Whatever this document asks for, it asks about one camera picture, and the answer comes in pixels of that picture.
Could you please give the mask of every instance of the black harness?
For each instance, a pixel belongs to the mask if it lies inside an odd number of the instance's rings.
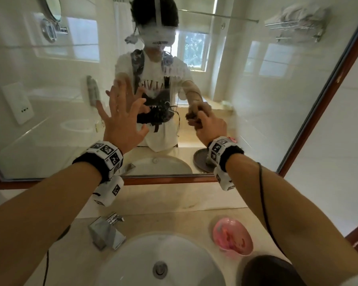
[[[165,72],[167,69],[170,70],[173,60],[174,58],[170,53],[163,51],[161,61],[162,72]],[[143,50],[136,49],[131,53],[131,64],[134,76],[134,94],[136,94],[140,76],[145,66],[145,54]],[[137,123],[154,125],[154,132],[157,132],[159,125],[172,119],[175,114],[171,110],[170,104],[170,77],[164,76],[164,89],[159,92],[156,98],[151,98],[145,93],[143,93],[142,97],[146,98],[145,105],[150,107],[150,112],[138,114]]]

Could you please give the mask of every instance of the sink drain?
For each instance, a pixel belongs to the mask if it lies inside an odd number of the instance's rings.
[[[153,267],[153,275],[156,279],[162,280],[164,277],[166,277],[168,272],[167,264],[163,261],[158,261],[154,264]]]

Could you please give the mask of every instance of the black wristband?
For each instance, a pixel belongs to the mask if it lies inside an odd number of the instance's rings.
[[[83,155],[76,158],[73,163],[77,162],[87,162],[94,166],[101,174],[102,179],[100,183],[107,182],[109,180],[109,168],[106,165],[105,161],[99,156],[93,153],[84,153]]]
[[[240,147],[238,147],[237,145],[236,146],[230,146],[230,147],[226,148],[225,151],[223,152],[223,154],[221,155],[220,162],[219,162],[219,166],[220,166],[220,168],[221,168],[221,170],[223,172],[227,172],[226,163],[227,163],[227,160],[233,154],[244,154],[244,151]]]

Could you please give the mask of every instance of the shower curtain rod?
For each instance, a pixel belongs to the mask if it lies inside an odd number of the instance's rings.
[[[224,15],[205,13],[205,12],[198,12],[198,11],[190,11],[190,10],[184,10],[184,9],[179,9],[178,11],[183,11],[183,12],[188,12],[188,13],[195,13],[195,14],[202,14],[202,15],[208,15],[208,16],[215,16],[215,17],[222,17],[222,18],[228,18],[228,19],[236,19],[236,20],[242,20],[242,21],[249,21],[249,22],[254,22],[254,23],[258,23],[260,21],[260,20],[252,20],[252,19],[246,19],[246,18],[240,18],[240,17],[224,16]]]

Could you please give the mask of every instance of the wall outlet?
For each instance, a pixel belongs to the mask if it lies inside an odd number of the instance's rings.
[[[24,124],[35,115],[22,83],[8,84],[2,86],[1,89],[19,125]]]

